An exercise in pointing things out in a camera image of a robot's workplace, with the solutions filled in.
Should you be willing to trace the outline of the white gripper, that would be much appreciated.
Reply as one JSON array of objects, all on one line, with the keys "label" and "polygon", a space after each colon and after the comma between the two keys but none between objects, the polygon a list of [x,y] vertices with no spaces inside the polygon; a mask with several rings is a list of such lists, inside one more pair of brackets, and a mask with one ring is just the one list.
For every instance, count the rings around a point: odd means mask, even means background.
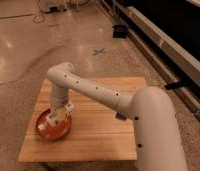
[{"label": "white gripper", "polygon": [[[73,110],[75,108],[74,104],[67,98],[58,98],[52,97],[51,98],[51,108],[52,111],[56,115],[68,115],[71,116],[73,114]],[[55,127],[57,117],[55,115],[49,114],[46,116],[46,120],[38,126],[40,131],[45,130],[48,126]]]}]

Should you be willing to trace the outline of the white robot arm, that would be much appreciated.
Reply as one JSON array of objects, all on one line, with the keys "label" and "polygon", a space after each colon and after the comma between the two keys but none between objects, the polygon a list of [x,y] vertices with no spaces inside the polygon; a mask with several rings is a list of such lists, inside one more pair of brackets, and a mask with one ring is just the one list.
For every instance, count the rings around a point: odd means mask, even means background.
[{"label": "white robot arm", "polygon": [[49,68],[46,78],[52,84],[51,107],[37,124],[41,136],[53,138],[69,125],[69,91],[74,90],[135,123],[139,171],[188,171],[174,106],[162,89],[147,86],[127,93],[77,76],[68,62]]}]

